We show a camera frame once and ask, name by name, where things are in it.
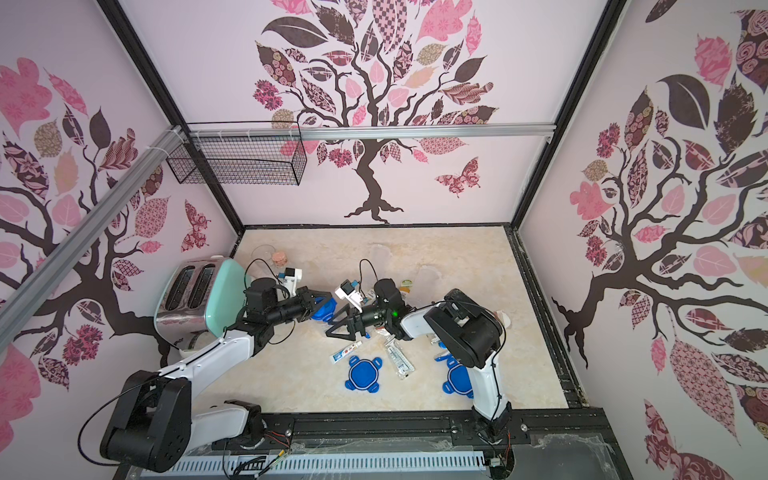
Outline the clear comb packet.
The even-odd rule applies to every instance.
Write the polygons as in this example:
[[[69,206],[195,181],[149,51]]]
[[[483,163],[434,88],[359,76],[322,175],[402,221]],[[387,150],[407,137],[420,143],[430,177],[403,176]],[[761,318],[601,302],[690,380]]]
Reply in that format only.
[[[385,350],[400,379],[405,379],[415,372],[415,367],[394,338],[385,342]]]

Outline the blue toothbrush case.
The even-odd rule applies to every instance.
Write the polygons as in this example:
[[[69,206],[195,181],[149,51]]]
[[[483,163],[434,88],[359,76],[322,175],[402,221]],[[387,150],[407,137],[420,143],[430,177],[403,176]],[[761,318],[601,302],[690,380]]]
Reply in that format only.
[[[434,357],[434,360],[436,362],[444,362],[452,358],[452,354],[449,352],[449,350],[447,349],[446,345],[443,342],[438,342],[437,346],[439,347],[439,351]]]

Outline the mint chrome toaster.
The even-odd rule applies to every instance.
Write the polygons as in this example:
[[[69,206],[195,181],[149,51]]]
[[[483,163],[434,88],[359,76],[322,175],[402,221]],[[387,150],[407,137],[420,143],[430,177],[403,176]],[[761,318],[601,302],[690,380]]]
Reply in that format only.
[[[222,337],[245,305],[245,279],[244,268],[231,258],[182,263],[157,305],[156,331],[184,354]]]

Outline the clear glass tumbler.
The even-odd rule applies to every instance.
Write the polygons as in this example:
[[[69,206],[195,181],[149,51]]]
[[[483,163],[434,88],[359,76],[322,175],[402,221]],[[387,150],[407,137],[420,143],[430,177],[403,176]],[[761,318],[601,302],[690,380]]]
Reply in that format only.
[[[268,264],[273,265],[273,255],[277,249],[271,244],[262,244],[255,247],[250,254],[251,259],[261,258]]]

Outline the small toothpaste tube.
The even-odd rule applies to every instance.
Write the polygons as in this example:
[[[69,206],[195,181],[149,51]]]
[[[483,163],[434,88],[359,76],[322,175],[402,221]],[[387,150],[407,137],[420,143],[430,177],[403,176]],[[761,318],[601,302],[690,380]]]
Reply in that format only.
[[[340,362],[342,359],[344,359],[347,356],[349,356],[352,352],[354,352],[361,345],[362,345],[362,341],[361,340],[357,340],[357,341],[354,341],[354,342],[346,345],[345,347],[343,347],[339,351],[333,353],[330,356],[330,361],[333,364],[336,364],[336,363]]]

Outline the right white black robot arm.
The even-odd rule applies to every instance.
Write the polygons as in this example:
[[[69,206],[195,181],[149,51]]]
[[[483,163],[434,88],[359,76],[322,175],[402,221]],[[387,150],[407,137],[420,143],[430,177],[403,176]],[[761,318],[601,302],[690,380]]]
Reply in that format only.
[[[467,369],[473,392],[472,410],[490,437],[497,437],[511,417],[511,403],[502,392],[498,356],[506,342],[506,329],[494,313],[459,289],[421,308],[406,303],[390,278],[376,281],[374,299],[358,306],[356,293],[346,282],[336,296],[347,301],[331,319],[325,335],[355,341],[369,327],[382,327],[400,341],[434,334],[448,352]]]

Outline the black base frame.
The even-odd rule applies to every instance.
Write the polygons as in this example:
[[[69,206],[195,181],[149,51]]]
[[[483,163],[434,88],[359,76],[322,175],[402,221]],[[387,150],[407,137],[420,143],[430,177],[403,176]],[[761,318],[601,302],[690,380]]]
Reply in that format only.
[[[247,449],[218,441],[184,456],[479,451],[485,472],[256,474],[192,479],[629,479],[632,474],[599,408],[511,412],[488,438],[470,411],[268,413],[263,441]]]

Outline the aluminium rail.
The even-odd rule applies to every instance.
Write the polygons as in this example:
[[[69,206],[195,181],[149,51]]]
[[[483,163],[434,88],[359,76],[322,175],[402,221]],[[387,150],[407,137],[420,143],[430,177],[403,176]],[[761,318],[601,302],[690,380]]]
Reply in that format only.
[[[368,126],[368,127],[320,127],[320,128],[234,128],[214,124],[213,128],[191,130],[192,139],[244,138],[256,140],[267,137],[287,137],[289,140],[354,140],[354,139],[422,139],[464,137],[545,137],[551,138],[556,131],[554,124],[547,123],[499,123],[476,125],[422,125],[422,126]]]
[[[2,348],[13,342],[55,287],[65,279],[112,219],[129,203],[133,194],[185,139],[182,128],[173,126],[164,131],[153,144],[147,146],[138,159],[138,164],[131,167],[115,187],[104,194],[76,228],[54,248],[42,266],[33,271],[29,279],[15,290],[1,309]]]

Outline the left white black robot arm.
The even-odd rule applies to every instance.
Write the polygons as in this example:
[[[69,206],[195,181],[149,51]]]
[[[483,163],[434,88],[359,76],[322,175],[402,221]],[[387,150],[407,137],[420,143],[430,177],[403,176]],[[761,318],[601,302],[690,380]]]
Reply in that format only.
[[[276,280],[260,278],[244,290],[244,303],[221,337],[197,353],[125,382],[99,446],[102,458],[162,473],[204,445],[235,440],[248,448],[265,436],[260,406],[226,400],[201,413],[193,402],[216,380],[268,346],[281,324],[311,318],[331,300],[329,292],[299,287],[278,297]]]

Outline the blue lid container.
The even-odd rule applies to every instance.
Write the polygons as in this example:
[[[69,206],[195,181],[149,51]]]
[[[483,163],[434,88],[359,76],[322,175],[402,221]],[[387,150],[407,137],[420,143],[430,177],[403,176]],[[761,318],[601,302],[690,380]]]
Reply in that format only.
[[[329,323],[335,315],[337,302],[334,298],[330,298],[327,301],[316,298],[315,303],[319,305],[319,308],[311,315],[311,319],[324,323]]]
[[[442,273],[432,265],[422,265],[417,271],[413,288],[419,292],[431,292],[441,282]]]
[[[387,245],[373,244],[370,247],[368,259],[378,273],[384,274],[389,270],[393,252]]]

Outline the left aluminium rail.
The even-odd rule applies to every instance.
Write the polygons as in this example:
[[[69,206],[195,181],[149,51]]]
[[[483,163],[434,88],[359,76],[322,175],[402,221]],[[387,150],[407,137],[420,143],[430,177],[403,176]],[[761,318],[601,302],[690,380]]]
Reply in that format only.
[[[55,287],[65,279],[112,219],[129,203],[133,194],[185,139],[182,128],[173,126],[164,131],[153,144],[147,146],[138,159],[138,164],[131,167],[115,187],[104,194],[76,228],[54,248],[42,266],[33,271],[29,279],[15,290],[1,309],[2,348],[13,342]]]

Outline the back aluminium rail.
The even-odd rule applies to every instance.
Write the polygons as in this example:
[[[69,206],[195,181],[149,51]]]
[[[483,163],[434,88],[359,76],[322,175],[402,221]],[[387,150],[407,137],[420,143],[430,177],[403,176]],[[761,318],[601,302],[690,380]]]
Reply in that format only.
[[[476,125],[422,125],[422,126],[368,126],[368,127],[320,127],[320,128],[234,128],[214,124],[213,128],[191,130],[192,139],[244,138],[256,140],[267,137],[287,137],[289,140],[354,140],[354,139],[422,139],[464,137],[545,137],[551,138],[556,131],[554,124],[547,123],[499,123]]]

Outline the small bottle cork lid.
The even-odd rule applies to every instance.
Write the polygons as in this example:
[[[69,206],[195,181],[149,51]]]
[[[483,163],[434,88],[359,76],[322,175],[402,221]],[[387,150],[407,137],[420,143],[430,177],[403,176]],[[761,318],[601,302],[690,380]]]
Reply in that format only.
[[[272,254],[271,261],[277,267],[285,267],[288,263],[288,257],[284,251],[276,251]]]

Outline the detached blue container lid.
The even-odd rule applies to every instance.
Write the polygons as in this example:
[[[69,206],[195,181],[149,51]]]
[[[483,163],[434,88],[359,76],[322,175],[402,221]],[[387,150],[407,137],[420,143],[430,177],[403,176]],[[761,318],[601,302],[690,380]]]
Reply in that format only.
[[[445,363],[448,370],[446,380],[442,384],[443,392],[449,395],[455,394],[473,399],[473,388],[466,367],[452,355],[448,355],[445,358]]]

